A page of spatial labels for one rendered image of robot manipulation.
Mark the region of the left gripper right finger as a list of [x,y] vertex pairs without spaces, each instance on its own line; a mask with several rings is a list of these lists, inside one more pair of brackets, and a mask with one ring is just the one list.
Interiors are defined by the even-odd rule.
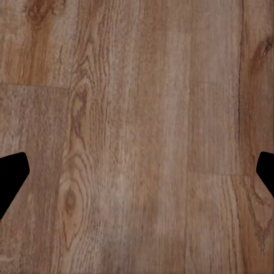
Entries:
[[256,171],[274,197],[274,154],[261,152]]

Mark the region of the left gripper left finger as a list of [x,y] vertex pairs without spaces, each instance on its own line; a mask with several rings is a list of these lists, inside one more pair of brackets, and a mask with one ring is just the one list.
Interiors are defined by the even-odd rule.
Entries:
[[0,221],[30,173],[24,152],[0,158]]

